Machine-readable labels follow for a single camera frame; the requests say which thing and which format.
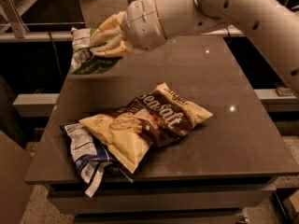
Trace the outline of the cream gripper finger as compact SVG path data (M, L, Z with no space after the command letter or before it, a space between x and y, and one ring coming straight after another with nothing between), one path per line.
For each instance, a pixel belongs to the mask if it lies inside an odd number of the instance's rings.
M118 14L113 14L107 18L101 25L93 32L90 44L98 45L100 43L108 41L110 38L114 38L117 35L122 35L121 22L123 20L124 12L121 11Z
M116 58L132 54L135 50L121 35L117 35L108 40L104 46L90 48L90 51L98 57Z

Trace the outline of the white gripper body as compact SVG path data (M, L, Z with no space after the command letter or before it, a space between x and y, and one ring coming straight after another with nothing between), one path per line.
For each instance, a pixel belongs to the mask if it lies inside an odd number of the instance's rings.
M152 51L166 43L155 0L135 0L125 10L121 28L135 49Z

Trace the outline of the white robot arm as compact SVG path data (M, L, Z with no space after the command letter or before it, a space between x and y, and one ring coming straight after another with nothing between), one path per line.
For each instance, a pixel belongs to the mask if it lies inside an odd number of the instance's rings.
M299 93L299 18L277 0L136 0L106 19L90 46L100 57L152 51L180 35L201 35L233 25L278 76Z

